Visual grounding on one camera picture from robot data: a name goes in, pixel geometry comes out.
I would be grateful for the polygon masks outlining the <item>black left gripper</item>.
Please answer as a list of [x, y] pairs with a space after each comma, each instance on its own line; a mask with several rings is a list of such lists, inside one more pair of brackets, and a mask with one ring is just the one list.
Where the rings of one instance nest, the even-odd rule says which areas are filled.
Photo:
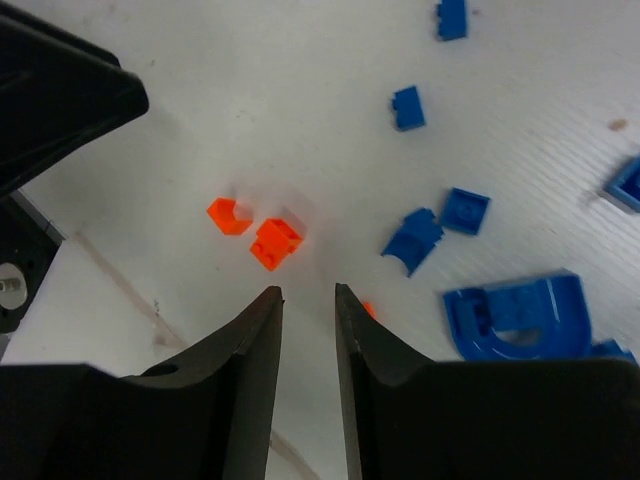
[[115, 55], [2, 3], [3, 196], [148, 109], [143, 83]]

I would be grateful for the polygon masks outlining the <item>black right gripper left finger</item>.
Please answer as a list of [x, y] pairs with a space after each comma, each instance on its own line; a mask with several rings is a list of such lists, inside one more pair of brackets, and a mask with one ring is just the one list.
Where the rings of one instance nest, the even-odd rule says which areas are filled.
[[261, 479], [275, 402], [283, 297], [139, 375], [87, 364], [1, 370], [5, 479]]

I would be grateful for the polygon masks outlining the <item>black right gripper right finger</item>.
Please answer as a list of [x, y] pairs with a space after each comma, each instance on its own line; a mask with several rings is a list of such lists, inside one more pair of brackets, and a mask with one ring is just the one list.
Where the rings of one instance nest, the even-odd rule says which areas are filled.
[[635, 479], [639, 370], [586, 359], [436, 362], [335, 288], [352, 479]]

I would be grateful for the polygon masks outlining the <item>blue round lego piece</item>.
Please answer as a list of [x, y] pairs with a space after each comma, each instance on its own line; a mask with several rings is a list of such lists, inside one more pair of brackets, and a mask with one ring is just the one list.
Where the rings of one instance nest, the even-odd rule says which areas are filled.
[[580, 359], [591, 348], [582, 281], [568, 270], [451, 290], [442, 299], [466, 361]]

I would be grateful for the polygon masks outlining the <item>small orange lego brick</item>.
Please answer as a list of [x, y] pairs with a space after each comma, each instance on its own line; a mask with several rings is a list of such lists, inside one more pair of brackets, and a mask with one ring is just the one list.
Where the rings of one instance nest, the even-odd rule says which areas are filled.
[[268, 271], [274, 271], [298, 249], [303, 240], [283, 219], [268, 218], [258, 228], [250, 252]]
[[224, 235], [242, 235], [253, 224], [251, 217], [236, 215], [236, 205], [237, 202], [234, 199], [219, 197], [206, 210], [211, 220]]

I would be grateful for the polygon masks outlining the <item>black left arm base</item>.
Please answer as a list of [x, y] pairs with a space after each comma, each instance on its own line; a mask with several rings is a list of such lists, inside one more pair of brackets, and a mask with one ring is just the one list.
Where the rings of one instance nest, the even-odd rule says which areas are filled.
[[1, 339], [18, 329], [64, 240], [20, 191], [1, 200]]

